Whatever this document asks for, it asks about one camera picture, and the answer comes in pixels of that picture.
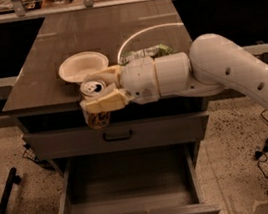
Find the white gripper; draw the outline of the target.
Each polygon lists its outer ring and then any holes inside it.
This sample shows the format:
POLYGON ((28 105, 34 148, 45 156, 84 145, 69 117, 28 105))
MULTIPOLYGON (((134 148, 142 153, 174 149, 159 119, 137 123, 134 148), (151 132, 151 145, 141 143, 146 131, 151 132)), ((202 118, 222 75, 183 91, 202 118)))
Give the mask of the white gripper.
MULTIPOLYGON (((84 82, 99 80, 105 82, 107 86, 112 83, 119 85, 119 78, 121 86, 131 95, 134 103, 143 105, 156 102, 160 98, 153 59, 147 56, 133 59, 123 69, 120 65, 115 65, 93 72, 85 77, 84 82)), ((112 92, 102 97, 92 97, 81 101, 80 106, 88 113, 99 114, 118 111, 128 103, 129 99, 123 91, 113 89, 112 92)))

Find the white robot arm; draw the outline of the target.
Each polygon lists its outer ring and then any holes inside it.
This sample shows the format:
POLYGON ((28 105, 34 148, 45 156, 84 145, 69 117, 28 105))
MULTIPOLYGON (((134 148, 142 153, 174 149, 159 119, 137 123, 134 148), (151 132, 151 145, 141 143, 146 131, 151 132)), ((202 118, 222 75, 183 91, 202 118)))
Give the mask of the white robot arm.
POLYGON ((204 34, 187 53, 141 57, 85 77, 81 108, 89 114, 148 104, 175 96, 240 92, 268 110, 268 65, 218 34, 204 34))

